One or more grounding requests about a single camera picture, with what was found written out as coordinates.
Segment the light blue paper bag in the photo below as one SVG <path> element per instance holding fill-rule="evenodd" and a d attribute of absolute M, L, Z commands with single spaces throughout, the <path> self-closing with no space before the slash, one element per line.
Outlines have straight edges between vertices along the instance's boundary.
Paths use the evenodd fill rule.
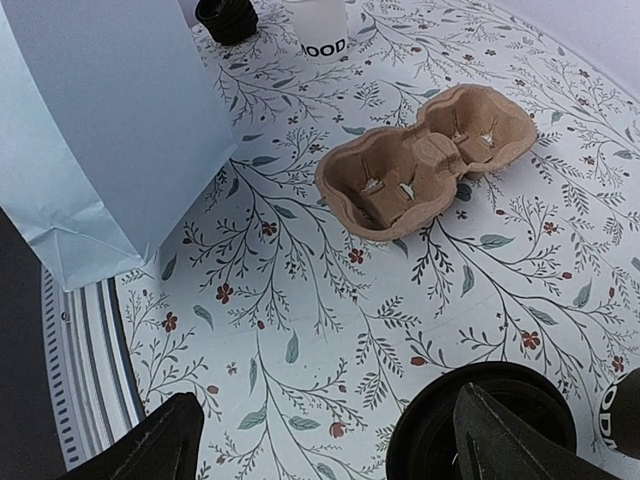
<path fill-rule="evenodd" d="M 72 291 L 146 265 L 234 153 L 176 1 L 1 5 L 1 205 Z"/>

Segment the brown cardboard cup carrier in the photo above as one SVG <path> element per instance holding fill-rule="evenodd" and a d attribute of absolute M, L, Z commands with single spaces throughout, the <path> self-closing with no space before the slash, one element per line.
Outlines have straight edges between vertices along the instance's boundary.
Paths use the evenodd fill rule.
<path fill-rule="evenodd" d="M 510 166 L 537 139 L 529 114 L 497 90 L 449 88 L 426 102 L 410 127 L 379 127 L 329 151 L 315 185 L 348 232 L 400 239 L 452 204 L 459 180 Z"/>

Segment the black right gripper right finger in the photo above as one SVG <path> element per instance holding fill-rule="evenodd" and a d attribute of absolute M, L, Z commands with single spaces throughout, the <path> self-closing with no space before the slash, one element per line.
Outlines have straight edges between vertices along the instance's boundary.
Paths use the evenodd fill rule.
<path fill-rule="evenodd" d="M 482 388 L 468 383 L 453 411 L 464 479 L 612 479 L 543 437 Z"/>

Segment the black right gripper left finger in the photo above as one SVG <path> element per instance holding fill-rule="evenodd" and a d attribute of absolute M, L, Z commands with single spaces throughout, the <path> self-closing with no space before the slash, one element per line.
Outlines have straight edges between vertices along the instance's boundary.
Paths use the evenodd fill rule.
<path fill-rule="evenodd" d="M 114 445 L 62 477 L 193 480 L 203 425 L 197 397 L 176 393 Z"/>

